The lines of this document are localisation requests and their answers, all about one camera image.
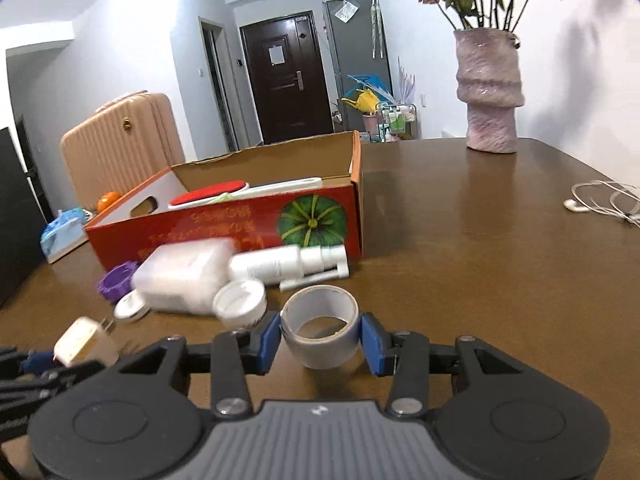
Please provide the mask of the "dark brown door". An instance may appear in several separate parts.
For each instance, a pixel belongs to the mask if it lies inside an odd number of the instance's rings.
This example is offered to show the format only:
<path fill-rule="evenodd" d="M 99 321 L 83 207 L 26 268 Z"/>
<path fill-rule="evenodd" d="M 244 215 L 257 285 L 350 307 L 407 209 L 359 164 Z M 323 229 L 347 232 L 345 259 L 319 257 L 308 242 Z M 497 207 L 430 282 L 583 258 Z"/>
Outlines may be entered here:
<path fill-rule="evenodd" d="M 240 28 L 262 142 L 333 131 L 326 77 L 312 13 Z"/>

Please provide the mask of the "white spray bottle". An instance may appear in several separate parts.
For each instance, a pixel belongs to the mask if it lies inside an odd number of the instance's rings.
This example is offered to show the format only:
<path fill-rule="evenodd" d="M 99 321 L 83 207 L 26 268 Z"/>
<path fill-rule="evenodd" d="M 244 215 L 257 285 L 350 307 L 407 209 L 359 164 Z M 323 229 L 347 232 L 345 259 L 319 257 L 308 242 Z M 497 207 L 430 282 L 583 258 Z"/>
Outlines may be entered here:
<path fill-rule="evenodd" d="M 344 245 L 281 247 L 242 252 L 229 261 L 232 280 L 254 278 L 266 286 L 278 285 L 281 292 L 349 277 Z"/>

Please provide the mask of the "red white lint brush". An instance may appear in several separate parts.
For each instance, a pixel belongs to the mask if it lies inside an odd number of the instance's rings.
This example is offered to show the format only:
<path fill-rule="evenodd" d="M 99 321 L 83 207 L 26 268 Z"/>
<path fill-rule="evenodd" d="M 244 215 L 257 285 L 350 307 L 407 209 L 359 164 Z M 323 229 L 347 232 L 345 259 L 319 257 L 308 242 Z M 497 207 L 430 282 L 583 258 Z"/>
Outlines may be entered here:
<path fill-rule="evenodd" d="M 265 185 L 250 186 L 247 182 L 236 180 L 206 186 L 187 192 L 174 198 L 169 204 L 170 210 L 208 206 L 232 200 L 249 200 L 250 198 L 286 194 L 299 191 L 313 191 L 322 188 L 319 177 L 289 180 Z"/>

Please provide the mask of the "translucent white plastic box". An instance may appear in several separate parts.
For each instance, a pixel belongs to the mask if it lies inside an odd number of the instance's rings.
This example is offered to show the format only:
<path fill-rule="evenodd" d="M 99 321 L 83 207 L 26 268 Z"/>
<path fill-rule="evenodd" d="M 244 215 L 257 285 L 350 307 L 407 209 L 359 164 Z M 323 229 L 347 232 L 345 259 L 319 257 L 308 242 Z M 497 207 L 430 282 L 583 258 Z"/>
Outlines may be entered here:
<path fill-rule="evenodd" d="M 162 245 L 134 272 L 132 287 L 153 311 L 212 316 L 235 253 L 230 238 Z"/>

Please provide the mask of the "black paper bag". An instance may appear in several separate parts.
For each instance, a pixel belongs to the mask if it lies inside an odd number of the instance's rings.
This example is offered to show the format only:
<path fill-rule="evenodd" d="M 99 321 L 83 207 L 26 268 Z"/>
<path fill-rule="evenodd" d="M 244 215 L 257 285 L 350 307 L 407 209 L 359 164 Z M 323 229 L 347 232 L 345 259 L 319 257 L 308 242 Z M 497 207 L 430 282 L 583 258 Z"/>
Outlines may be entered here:
<path fill-rule="evenodd" d="M 1 130 L 0 148 L 0 302 L 5 304 L 43 263 L 40 236 L 46 224 L 8 128 Z"/>

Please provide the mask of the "purple ridged lid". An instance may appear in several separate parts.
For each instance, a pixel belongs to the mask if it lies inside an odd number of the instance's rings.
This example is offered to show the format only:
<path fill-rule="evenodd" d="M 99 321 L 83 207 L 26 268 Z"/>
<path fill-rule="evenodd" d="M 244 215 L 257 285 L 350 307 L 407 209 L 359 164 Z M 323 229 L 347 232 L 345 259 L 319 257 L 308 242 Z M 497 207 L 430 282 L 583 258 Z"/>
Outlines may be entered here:
<path fill-rule="evenodd" d="M 96 285 L 96 290 L 110 304 L 117 304 L 122 297 L 132 291 L 132 277 L 137 268 L 138 264 L 133 261 L 126 261 L 119 266 L 114 266 L 101 278 L 101 281 Z"/>

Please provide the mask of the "white ridged bottle cap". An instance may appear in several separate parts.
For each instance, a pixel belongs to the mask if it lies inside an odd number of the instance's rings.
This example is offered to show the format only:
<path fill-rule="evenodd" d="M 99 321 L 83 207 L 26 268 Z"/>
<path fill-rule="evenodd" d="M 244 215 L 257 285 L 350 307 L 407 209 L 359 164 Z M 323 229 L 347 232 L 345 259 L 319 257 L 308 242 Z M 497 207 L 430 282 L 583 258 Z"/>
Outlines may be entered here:
<path fill-rule="evenodd" d="M 213 311 L 228 330 L 252 327 L 267 311 L 265 285 L 254 278 L 231 281 L 216 293 Z"/>

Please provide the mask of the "red cardboard box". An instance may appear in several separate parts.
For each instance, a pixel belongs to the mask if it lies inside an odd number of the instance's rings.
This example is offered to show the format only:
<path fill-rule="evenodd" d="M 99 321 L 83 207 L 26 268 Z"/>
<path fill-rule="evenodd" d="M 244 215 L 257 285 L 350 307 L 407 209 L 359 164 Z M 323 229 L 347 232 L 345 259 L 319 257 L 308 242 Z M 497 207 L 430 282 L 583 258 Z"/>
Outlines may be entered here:
<path fill-rule="evenodd" d="M 312 136 L 247 148 L 160 171 L 122 196 L 85 227 L 105 270 L 141 262 L 171 243 L 231 238 L 241 252 L 286 244 L 345 247 L 362 254 L 358 132 Z M 189 192 L 232 181 L 250 196 L 171 207 Z"/>

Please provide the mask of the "beige power adapter cube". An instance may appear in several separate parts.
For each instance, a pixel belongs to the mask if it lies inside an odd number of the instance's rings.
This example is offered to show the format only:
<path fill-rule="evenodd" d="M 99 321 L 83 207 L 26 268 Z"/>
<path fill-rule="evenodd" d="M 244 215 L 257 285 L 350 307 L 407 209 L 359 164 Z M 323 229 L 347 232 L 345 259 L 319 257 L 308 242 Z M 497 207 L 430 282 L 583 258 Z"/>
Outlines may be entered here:
<path fill-rule="evenodd" d="M 116 342 L 101 323 L 92 318 L 76 318 L 53 347 L 54 358 L 66 367 L 99 361 L 105 366 L 119 359 Z"/>

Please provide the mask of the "yellow watering can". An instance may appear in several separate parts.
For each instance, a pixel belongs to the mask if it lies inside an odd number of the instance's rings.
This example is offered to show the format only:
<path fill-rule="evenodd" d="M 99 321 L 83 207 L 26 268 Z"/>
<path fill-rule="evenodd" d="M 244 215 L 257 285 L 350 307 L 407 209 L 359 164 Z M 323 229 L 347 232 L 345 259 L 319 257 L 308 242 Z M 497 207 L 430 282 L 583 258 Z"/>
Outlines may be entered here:
<path fill-rule="evenodd" d="M 373 114 L 378 110 L 380 98 L 369 88 L 355 88 L 343 96 L 341 101 L 362 114 Z"/>

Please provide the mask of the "pink textured vase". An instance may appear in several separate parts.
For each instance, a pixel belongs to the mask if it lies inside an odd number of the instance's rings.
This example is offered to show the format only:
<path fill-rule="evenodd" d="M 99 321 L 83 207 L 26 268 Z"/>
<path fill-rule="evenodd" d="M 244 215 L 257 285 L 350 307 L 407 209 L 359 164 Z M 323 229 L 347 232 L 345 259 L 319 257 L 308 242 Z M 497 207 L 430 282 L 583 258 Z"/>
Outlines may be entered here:
<path fill-rule="evenodd" d="M 457 30 L 457 97 L 466 104 L 466 146 L 491 154 L 516 152 L 515 110 L 525 104 L 518 37 L 495 28 Z"/>

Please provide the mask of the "pink ribbed suitcase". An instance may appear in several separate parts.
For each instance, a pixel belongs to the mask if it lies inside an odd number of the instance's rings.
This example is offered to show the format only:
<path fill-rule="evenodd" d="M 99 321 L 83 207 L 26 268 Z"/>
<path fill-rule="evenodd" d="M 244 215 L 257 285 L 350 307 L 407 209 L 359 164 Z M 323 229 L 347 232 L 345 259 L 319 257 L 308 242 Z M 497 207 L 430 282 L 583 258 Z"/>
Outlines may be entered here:
<path fill-rule="evenodd" d="M 168 96 L 140 91 L 98 108 L 60 141 L 78 203 L 124 195 L 160 170 L 186 161 Z"/>

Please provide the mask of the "orange fruit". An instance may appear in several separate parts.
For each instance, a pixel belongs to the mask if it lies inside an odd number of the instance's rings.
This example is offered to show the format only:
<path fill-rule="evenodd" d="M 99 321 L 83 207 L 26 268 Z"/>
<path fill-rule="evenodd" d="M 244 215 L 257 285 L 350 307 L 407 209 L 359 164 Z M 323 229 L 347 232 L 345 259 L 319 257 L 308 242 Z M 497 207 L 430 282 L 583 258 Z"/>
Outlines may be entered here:
<path fill-rule="evenodd" d="M 114 203 L 116 203 L 122 196 L 119 192 L 107 192 L 100 197 L 98 202 L 96 203 L 96 212 L 98 214 L 102 214 L 102 212 L 106 211 L 110 208 Z"/>

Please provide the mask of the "grey refrigerator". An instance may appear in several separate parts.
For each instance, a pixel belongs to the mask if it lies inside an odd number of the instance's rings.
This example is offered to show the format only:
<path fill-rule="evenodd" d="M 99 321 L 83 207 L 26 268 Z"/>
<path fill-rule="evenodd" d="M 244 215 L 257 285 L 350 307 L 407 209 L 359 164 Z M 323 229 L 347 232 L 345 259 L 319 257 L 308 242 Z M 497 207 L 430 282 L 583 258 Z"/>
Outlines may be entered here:
<path fill-rule="evenodd" d="M 375 0 L 330 0 L 323 3 L 323 15 L 344 129 L 363 131 L 361 114 L 343 98 L 357 99 L 352 76 L 377 76 L 392 91 L 382 13 Z"/>

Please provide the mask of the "white round lid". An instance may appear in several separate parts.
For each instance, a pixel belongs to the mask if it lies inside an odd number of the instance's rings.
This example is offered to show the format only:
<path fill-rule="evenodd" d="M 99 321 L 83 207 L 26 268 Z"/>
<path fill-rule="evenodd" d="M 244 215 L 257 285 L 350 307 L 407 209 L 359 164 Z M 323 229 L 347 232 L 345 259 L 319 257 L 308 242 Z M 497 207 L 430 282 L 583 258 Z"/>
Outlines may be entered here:
<path fill-rule="evenodd" d="M 144 302 L 142 296 L 134 289 L 123 296 L 113 310 L 114 319 L 117 322 L 137 322 L 150 312 L 150 308 Z"/>

